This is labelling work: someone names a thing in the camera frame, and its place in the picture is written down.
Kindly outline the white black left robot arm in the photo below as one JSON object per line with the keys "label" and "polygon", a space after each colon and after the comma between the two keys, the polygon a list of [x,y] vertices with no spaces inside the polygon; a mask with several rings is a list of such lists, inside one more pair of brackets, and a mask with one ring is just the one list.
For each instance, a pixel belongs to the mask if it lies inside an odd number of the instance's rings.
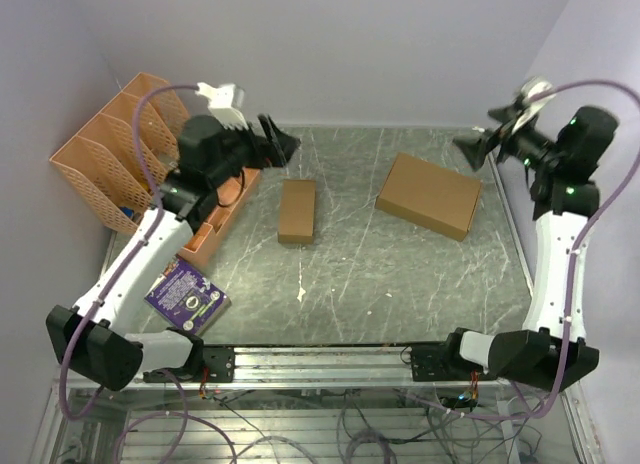
{"label": "white black left robot arm", "polygon": [[143,302],[169,262],[218,207],[218,189],[245,169],[282,168],[300,146],[267,115],[252,127],[224,126],[210,115],[187,120],[178,136],[177,166],[159,189],[160,200],[96,284],[71,307],[55,306],[46,329],[60,363],[59,384],[75,372],[100,389],[120,391],[139,374],[170,370],[182,381],[203,371],[201,338],[177,327],[136,334],[135,305]]}

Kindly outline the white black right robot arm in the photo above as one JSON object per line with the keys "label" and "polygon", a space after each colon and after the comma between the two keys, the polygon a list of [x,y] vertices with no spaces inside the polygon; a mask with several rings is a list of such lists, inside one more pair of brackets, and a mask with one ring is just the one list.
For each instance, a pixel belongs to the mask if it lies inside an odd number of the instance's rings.
{"label": "white black right robot arm", "polygon": [[599,351],[586,343],[582,282],[587,239],[580,233],[600,208],[591,176],[611,144],[618,121],[608,111],[582,106],[550,139],[529,121],[514,124],[514,107],[492,109],[496,130],[454,138],[473,170],[487,155],[513,157],[535,173],[537,264],[532,300],[521,329],[496,335],[458,328],[446,340],[442,371],[459,380],[484,371],[547,392],[570,387],[596,369]]}

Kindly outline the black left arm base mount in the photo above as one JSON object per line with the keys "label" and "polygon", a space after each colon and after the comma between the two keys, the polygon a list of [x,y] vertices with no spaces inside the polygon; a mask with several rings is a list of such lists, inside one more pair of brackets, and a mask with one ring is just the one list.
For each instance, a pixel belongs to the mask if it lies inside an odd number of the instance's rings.
{"label": "black left arm base mount", "polygon": [[233,347],[204,345],[193,351],[187,363],[170,372],[180,383],[231,383],[235,373],[236,353]]}

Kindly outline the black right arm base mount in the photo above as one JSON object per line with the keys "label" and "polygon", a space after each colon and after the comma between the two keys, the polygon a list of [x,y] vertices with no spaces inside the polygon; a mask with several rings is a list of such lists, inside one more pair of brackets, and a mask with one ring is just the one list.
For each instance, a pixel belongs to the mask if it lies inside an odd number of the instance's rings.
{"label": "black right arm base mount", "polygon": [[443,342],[413,344],[409,359],[412,380],[416,383],[470,382],[473,371],[481,380],[492,378],[481,366],[454,356]]}

